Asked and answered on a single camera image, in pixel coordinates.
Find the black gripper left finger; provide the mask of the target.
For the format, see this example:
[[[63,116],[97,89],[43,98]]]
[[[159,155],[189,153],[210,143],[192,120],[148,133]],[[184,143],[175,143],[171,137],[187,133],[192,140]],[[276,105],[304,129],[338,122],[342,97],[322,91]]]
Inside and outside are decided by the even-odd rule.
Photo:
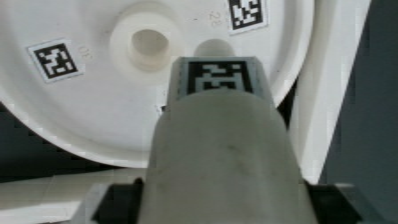
[[[141,178],[128,184],[111,185],[91,218],[97,224],[139,223],[143,191],[144,180]]]

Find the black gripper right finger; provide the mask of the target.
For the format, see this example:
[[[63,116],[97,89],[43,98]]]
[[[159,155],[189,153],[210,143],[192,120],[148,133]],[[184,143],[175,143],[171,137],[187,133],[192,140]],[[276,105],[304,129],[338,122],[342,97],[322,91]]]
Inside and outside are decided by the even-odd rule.
[[[319,224],[358,224],[363,220],[335,185],[306,183]]]

